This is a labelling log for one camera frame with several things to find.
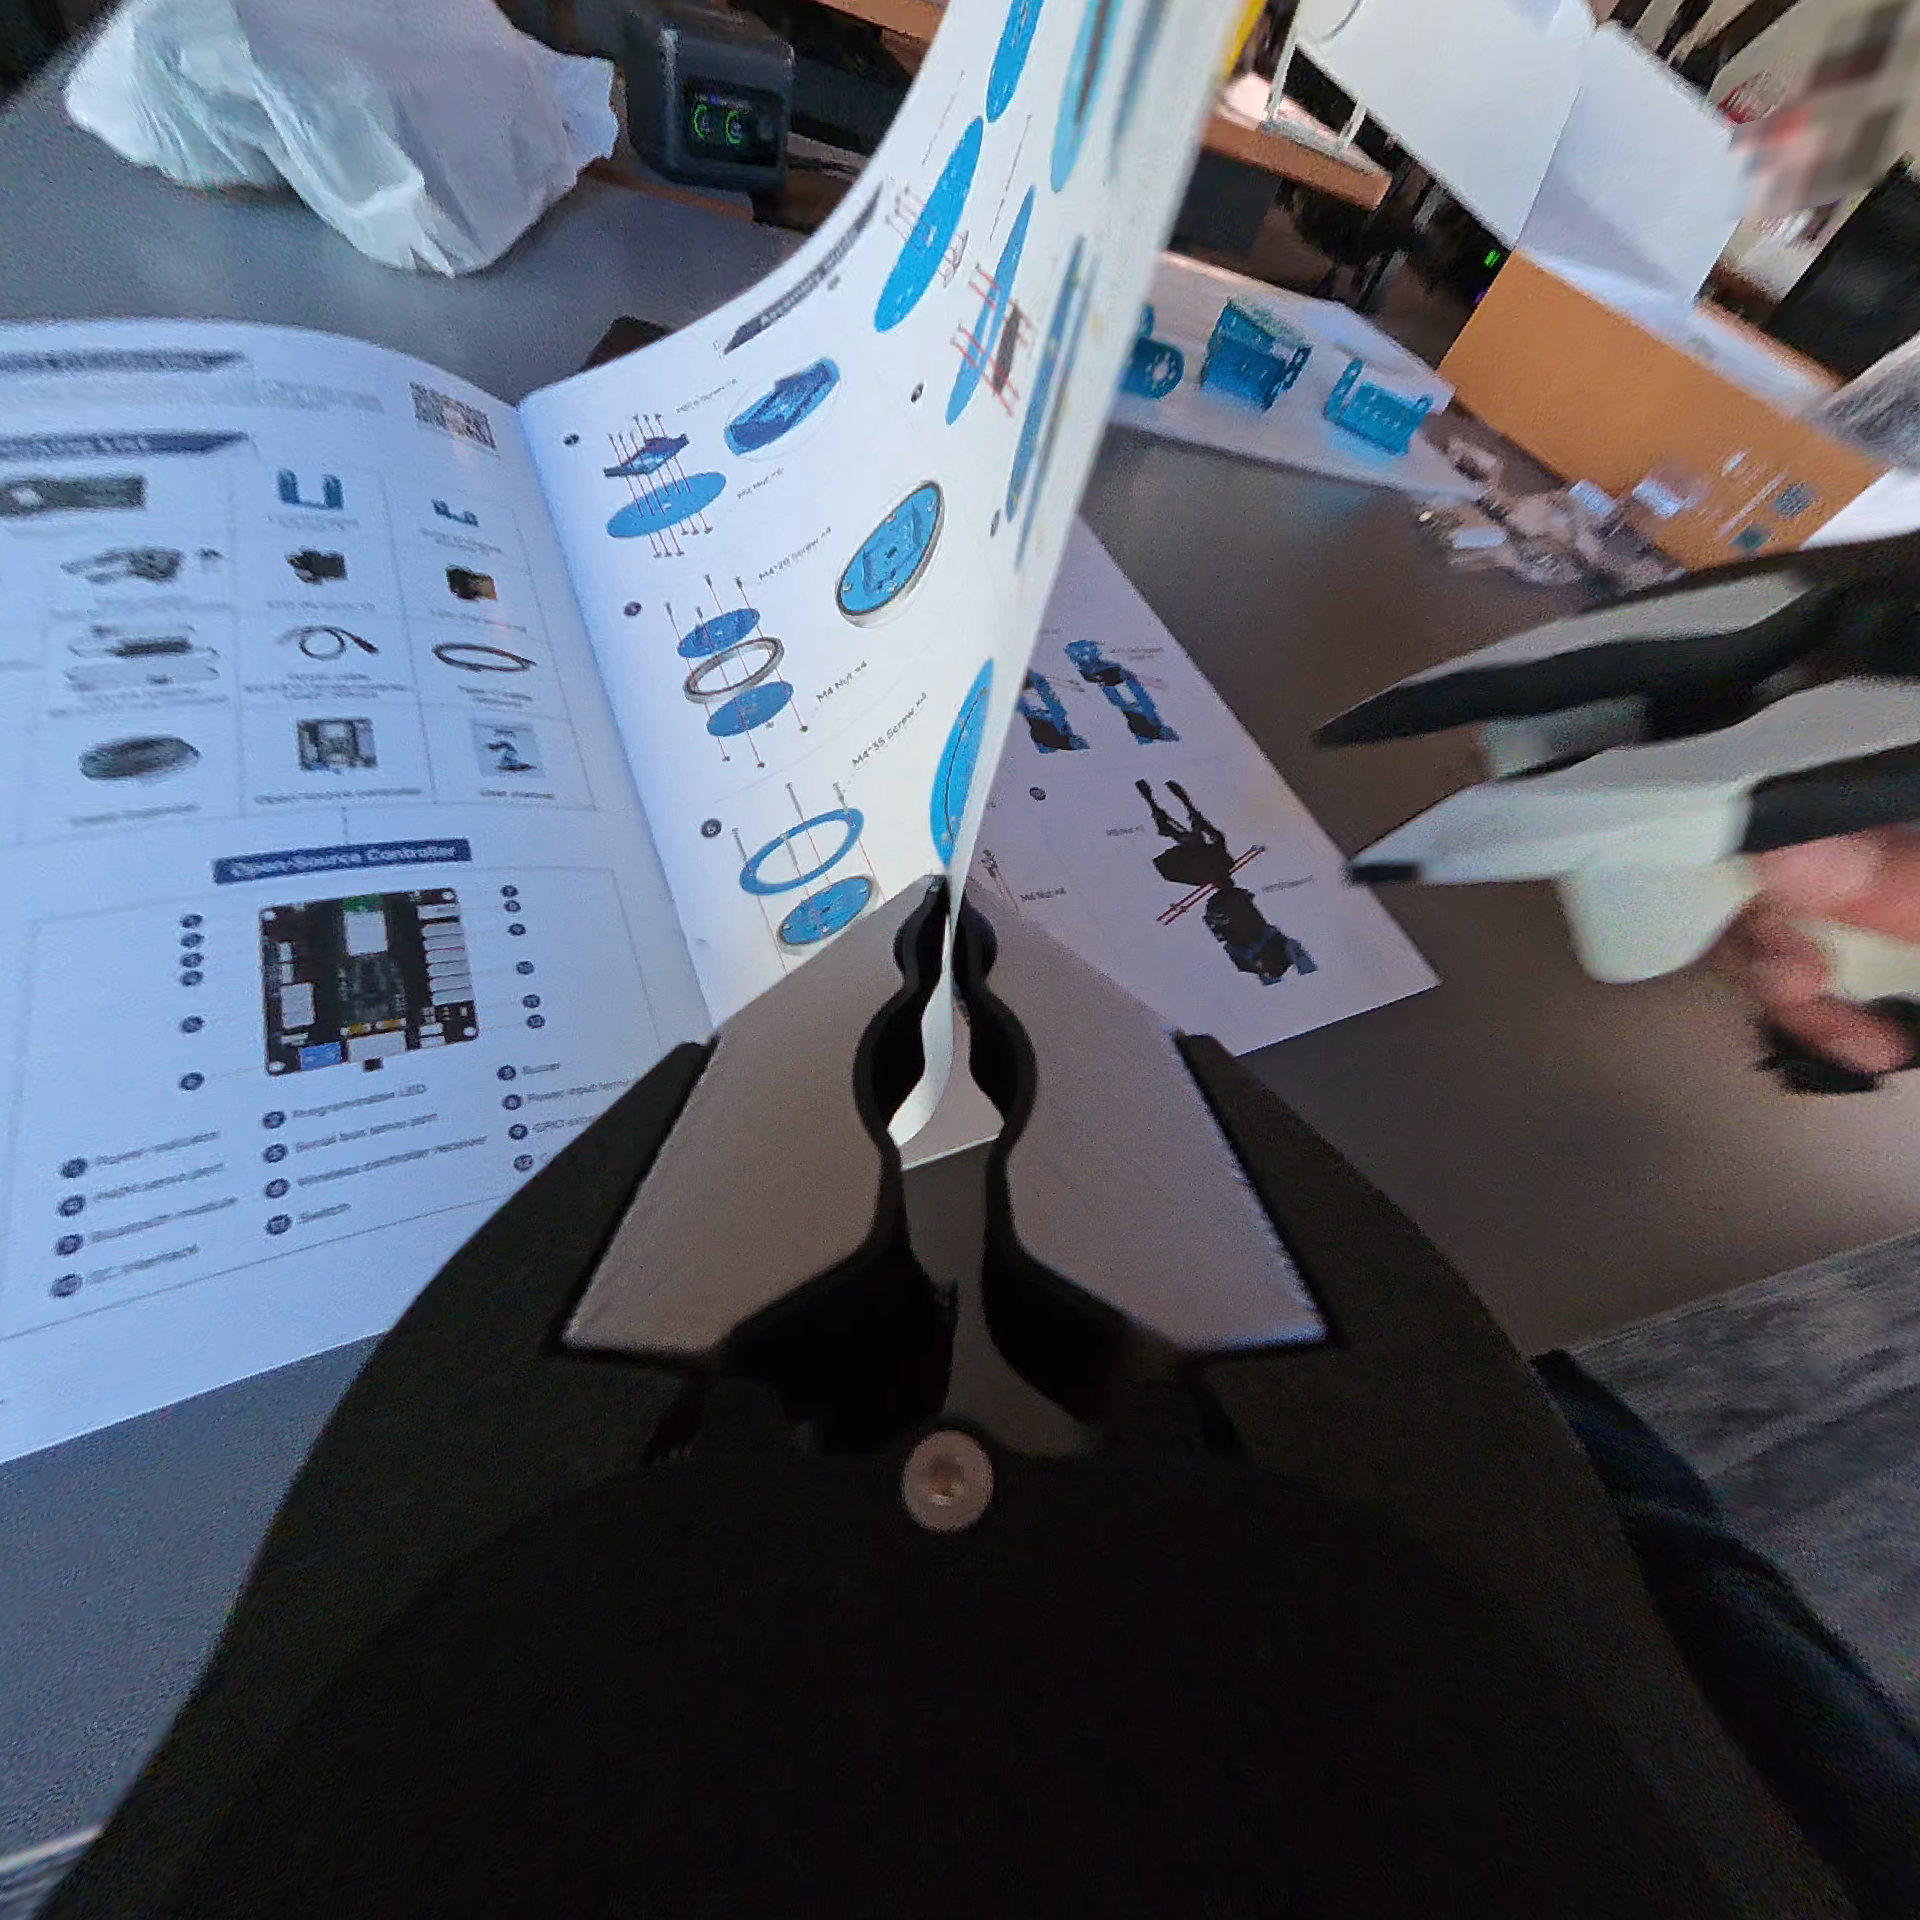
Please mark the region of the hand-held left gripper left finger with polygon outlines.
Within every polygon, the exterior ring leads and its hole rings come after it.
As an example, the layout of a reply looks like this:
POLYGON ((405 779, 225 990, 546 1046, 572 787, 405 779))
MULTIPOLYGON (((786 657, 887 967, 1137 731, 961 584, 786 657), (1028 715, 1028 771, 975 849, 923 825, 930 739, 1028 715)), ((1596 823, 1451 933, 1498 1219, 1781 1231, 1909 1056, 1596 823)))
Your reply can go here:
POLYGON ((714 1359, 850 1261, 898 1174, 895 1119, 951 1043, 951 887, 920 877, 732 1014, 564 1328, 577 1353, 714 1359))

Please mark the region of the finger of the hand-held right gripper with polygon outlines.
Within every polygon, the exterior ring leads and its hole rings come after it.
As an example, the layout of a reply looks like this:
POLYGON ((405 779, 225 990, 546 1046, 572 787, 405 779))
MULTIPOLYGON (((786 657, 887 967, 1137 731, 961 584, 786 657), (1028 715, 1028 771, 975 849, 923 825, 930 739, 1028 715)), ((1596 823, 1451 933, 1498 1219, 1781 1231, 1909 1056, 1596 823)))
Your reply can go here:
POLYGON ((1695 571, 1493 643, 1325 719, 1321 748, 1619 707, 1644 739, 1835 680, 1913 680, 1919 535, 1695 571))
POLYGON ((1919 817, 1913 742, 1752 779, 1576 784, 1604 761, 1464 789, 1354 855, 1347 876, 1359 885, 1464 885, 1705 870, 1919 817))

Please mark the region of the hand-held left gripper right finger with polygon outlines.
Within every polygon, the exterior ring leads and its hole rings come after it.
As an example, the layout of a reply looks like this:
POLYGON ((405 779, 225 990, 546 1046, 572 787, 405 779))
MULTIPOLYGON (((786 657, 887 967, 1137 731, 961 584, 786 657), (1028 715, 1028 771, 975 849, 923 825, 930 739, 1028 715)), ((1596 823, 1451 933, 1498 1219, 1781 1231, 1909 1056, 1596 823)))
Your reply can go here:
POLYGON ((1007 1353, 1272 1353, 1328 1328, 1175 1030, 968 893, 968 1068, 999 1117, 980 1294, 1007 1353))

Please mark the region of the instruction manual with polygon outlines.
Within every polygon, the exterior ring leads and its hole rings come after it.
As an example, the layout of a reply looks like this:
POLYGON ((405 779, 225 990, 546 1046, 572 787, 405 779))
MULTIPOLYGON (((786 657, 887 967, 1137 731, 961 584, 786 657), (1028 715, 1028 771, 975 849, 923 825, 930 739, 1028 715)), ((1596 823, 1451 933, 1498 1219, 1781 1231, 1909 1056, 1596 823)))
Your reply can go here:
POLYGON ((5 327, 5 1461, 385 1333, 1152 717, 1045 604, 1237 4, 959 4, 751 293, 527 400, 5 327))

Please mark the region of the grey desk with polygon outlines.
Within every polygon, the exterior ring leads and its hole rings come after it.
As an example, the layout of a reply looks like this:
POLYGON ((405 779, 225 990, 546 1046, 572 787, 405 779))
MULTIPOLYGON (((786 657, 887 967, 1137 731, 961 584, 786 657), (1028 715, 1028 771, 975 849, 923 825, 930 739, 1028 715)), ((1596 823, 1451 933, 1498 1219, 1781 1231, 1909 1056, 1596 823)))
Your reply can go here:
MULTIPOLYGON (((386 271, 301 208, 202 199, 64 115, 5 108, 10 320, 314 323, 517 400, 621 316, 685 323, 786 233, 583 182, 498 269, 386 271)), ((1443 563, 1389 493, 1113 430, 1083 516, 1345 847, 1474 774, 1464 736, 1320 751, 1313 727, 1546 616, 1443 563)), ((1393 888, 1440 983, 1248 1057, 1528 1350, 1916 1228, 1916 1075, 1787 1095, 1705 975, 1603 987, 1552 895, 1393 888)), ((370 1340, 5 1464, 5 1855, 98 1823, 191 1692, 314 1432, 370 1340)))

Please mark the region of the wooden-edged office desk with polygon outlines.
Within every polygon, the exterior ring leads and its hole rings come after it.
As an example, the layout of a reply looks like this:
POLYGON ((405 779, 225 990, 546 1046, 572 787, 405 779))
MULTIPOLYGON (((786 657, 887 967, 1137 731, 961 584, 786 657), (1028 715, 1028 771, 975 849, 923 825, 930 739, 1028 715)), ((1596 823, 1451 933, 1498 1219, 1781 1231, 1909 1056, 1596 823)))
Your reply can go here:
POLYGON ((1324 150, 1296 135, 1293 124, 1257 124, 1216 103, 1170 244, 1223 264, 1248 259, 1283 188, 1352 208, 1359 224, 1370 224, 1394 173, 1359 150, 1324 150))

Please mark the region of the person's right hand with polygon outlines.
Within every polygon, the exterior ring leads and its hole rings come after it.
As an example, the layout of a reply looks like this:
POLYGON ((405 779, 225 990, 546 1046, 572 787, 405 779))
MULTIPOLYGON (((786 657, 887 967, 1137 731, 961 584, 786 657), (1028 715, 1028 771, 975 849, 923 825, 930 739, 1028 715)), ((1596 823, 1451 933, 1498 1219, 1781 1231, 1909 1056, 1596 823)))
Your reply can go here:
POLYGON ((1711 952, 1717 973, 1781 1038, 1823 1063, 1883 1076, 1913 1057, 1913 1044, 1883 1014, 1833 990, 1816 924, 1919 945, 1919 831, 1885 827, 1754 862, 1757 892, 1711 952))

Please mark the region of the pile of small screw bags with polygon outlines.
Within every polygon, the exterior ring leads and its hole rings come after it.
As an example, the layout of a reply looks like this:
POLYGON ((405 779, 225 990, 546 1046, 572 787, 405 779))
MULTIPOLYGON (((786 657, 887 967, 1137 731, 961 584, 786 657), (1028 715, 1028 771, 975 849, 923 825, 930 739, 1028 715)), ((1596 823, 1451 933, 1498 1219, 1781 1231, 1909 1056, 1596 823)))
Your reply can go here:
POLYGON ((1687 573, 1593 483, 1539 485, 1525 456, 1468 438, 1448 443, 1448 462, 1468 496, 1424 499, 1416 523, 1457 567, 1593 591, 1640 591, 1687 573))

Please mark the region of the orange cardboard box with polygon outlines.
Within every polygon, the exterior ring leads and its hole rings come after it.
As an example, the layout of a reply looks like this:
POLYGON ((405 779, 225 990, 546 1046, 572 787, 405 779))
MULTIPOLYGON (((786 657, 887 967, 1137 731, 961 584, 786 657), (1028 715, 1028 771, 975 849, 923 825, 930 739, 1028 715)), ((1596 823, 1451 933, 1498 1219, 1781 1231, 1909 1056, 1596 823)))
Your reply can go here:
POLYGON ((1296 45, 1505 249, 1440 365, 1690 567, 1916 531, 1916 468, 1831 430, 1831 379, 1698 300, 1737 228, 1735 131, 1589 4, 1299 4, 1296 45))

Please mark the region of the white foam sheet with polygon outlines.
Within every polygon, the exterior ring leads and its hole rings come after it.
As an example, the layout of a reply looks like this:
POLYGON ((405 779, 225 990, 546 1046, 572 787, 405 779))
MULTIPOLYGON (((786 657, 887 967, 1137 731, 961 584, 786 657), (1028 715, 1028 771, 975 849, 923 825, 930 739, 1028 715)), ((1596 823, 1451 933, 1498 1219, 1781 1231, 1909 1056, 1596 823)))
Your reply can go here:
POLYGON ((1354 358, 1361 358, 1363 375, 1380 385, 1426 398, 1432 417, 1444 413, 1451 403, 1451 389, 1439 373, 1349 305, 1291 294, 1170 251, 1160 259, 1147 304, 1154 309, 1151 335, 1183 352, 1185 376, 1160 400, 1121 393, 1112 406, 1113 424, 1370 489, 1465 496, 1464 473, 1426 432, 1417 432, 1407 452, 1388 452, 1325 420, 1332 385, 1354 358), (1244 300, 1283 320, 1313 350, 1296 383, 1266 412, 1223 400, 1199 376, 1212 327, 1231 300, 1244 300))

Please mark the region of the person's dark trousers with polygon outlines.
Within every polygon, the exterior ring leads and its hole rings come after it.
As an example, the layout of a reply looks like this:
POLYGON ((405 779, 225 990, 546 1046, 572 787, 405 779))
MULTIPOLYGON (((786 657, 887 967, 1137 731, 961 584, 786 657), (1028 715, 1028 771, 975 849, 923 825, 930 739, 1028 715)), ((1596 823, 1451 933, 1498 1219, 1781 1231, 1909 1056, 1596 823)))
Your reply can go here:
POLYGON ((1531 1363, 1717 1717, 1860 1915, 1919 1915, 1916 1724, 1711 1483, 1568 1350, 1531 1363))

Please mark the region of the grey portable power station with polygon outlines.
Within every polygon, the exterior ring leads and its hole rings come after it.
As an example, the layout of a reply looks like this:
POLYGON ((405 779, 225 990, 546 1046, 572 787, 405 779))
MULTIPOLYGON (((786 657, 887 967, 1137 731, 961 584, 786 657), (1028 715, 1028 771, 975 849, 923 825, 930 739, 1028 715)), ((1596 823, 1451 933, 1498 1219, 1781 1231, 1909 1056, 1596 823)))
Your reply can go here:
POLYGON ((663 179, 776 195, 786 179, 799 60, 757 16, 635 1, 621 29, 632 144, 663 179))

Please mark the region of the white plastic bag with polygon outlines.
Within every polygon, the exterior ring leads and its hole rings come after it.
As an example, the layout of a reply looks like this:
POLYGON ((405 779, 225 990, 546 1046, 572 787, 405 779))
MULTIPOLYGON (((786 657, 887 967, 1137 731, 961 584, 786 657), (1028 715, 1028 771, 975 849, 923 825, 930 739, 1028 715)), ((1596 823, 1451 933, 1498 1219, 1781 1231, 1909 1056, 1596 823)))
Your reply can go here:
POLYGON ((376 263, 465 277, 613 156, 615 86, 490 1, 140 1, 64 108, 178 184, 283 184, 376 263))

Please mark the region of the blue long U bracket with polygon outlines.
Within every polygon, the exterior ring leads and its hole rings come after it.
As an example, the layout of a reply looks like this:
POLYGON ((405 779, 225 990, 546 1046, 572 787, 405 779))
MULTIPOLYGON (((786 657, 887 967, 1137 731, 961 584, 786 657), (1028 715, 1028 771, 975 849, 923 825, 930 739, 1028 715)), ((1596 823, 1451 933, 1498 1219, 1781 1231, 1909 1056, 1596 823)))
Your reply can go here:
POLYGON ((1363 356, 1352 356, 1324 403, 1324 420, 1339 433, 1389 456, 1403 456, 1433 408, 1420 381, 1407 383, 1363 356))

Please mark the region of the blue multi-hole bracket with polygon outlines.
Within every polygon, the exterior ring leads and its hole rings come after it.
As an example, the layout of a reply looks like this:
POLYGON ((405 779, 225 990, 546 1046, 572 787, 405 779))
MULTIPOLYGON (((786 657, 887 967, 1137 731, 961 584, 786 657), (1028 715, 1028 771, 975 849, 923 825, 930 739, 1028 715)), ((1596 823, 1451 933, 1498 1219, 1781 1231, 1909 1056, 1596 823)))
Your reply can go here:
POLYGON ((1268 413, 1313 361, 1313 337, 1261 304, 1220 305, 1200 368, 1202 393, 1268 413))

